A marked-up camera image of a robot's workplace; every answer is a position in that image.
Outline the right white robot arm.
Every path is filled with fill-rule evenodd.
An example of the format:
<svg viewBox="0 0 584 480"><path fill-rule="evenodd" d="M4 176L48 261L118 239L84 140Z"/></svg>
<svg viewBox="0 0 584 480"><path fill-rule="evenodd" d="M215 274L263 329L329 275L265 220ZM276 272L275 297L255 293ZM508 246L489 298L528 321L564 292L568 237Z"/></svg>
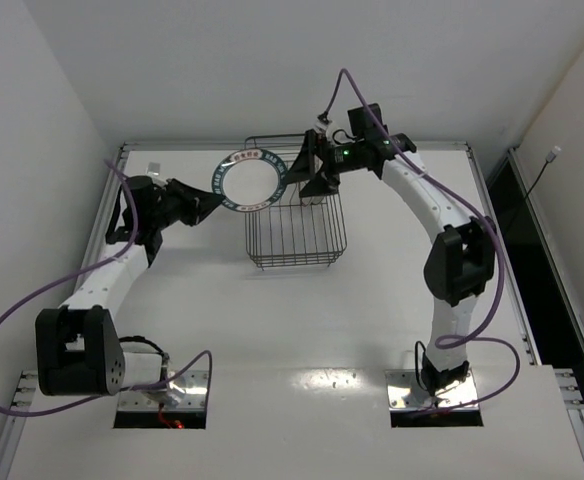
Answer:
<svg viewBox="0 0 584 480"><path fill-rule="evenodd" d="M377 104L348 112L353 139L341 143L326 113L304 134L303 144L285 181L301 183L302 198L338 192L344 173L373 172L390 187L419 220L431 241L424 280L434 299L431 337L419 373L429 394L465 379L469 361L465 346L446 347L470 332L478 297L494 274L495 250L488 230L456 201L425 178L426 169L416 145L405 134L378 128Z"/></svg>

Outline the white plate grey flower pattern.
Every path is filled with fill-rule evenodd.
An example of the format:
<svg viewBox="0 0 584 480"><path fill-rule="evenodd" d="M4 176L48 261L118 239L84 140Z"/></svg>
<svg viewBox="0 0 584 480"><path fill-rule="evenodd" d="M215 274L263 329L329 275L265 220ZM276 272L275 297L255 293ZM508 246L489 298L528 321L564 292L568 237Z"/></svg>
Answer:
<svg viewBox="0 0 584 480"><path fill-rule="evenodd" d="M316 196L311 200L312 205L321 205L326 203L330 199L329 196Z"/></svg>

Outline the green rimmed white plate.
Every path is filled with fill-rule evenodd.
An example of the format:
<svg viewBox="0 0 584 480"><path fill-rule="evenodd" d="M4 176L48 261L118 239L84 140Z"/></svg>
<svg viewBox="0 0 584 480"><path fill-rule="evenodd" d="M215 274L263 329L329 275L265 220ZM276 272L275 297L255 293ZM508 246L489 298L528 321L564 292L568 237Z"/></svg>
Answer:
<svg viewBox="0 0 584 480"><path fill-rule="evenodd" d="M211 189L233 212L251 213L274 205L286 190L288 168L272 151L251 148L235 151L214 169Z"/></svg>

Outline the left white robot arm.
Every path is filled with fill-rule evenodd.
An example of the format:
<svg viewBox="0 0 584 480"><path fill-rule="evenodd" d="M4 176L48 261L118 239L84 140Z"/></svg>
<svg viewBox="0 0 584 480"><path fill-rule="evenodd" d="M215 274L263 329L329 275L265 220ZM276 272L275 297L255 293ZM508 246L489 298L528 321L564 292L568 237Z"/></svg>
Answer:
<svg viewBox="0 0 584 480"><path fill-rule="evenodd" d="M39 388L47 396L111 396L124 390L164 390L163 353L124 351L115 318L131 287L158 257L163 232L197 226L224 196L176 179L125 178L105 234L103 258L81 286L35 321Z"/></svg>

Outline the orange sunburst plate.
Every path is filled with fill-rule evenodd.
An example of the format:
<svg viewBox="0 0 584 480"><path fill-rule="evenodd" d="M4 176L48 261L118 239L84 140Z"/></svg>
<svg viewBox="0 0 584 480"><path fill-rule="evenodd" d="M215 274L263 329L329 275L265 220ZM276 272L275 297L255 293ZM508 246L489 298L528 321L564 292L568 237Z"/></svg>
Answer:
<svg viewBox="0 0 584 480"><path fill-rule="evenodd" d="M308 207L311 205L315 205L321 201L320 198L317 198L314 195L310 195L306 192L305 188L302 188L299 191L299 203L302 207Z"/></svg>

